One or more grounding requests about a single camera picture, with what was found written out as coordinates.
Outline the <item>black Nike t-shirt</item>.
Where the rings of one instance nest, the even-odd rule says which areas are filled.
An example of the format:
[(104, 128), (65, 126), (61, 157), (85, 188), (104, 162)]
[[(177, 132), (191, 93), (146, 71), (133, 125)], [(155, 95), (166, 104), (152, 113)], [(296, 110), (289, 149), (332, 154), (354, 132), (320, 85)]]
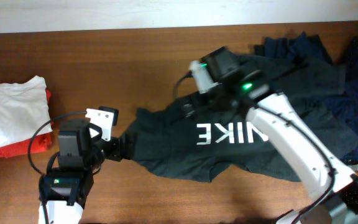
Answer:
[[(260, 70), (278, 77), (278, 86), (300, 118), (336, 157), (358, 147), (358, 135), (324, 103), (325, 97), (343, 91), (343, 68), (311, 57), (295, 63), (241, 55), (239, 61), (246, 73)], [(278, 179), (298, 178), (262, 131), (231, 111), (214, 111), (201, 102), (199, 93), (179, 98), (162, 111), (138, 109), (126, 133), (135, 137), (132, 160), (157, 176), (211, 182), (236, 165)]]

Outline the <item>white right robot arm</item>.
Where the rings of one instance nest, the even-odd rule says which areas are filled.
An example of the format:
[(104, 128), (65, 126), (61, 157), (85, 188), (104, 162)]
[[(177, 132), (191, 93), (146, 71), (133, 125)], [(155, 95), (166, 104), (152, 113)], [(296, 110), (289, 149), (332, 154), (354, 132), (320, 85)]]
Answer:
[(225, 86), (231, 89), (239, 114), (267, 135), (312, 199), (275, 223), (358, 223), (358, 175), (328, 150), (271, 83), (257, 70)]

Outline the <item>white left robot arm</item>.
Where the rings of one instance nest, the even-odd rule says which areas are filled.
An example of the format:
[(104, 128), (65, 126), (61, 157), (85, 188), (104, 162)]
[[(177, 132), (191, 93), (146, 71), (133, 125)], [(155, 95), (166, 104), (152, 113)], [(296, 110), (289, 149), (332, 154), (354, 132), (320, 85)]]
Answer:
[(131, 159), (135, 135), (104, 140), (101, 128), (85, 119), (64, 121), (58, 133), (60, 150), (39, 180), (39, 223), (79, 223), (94, 176), (106, 160)]

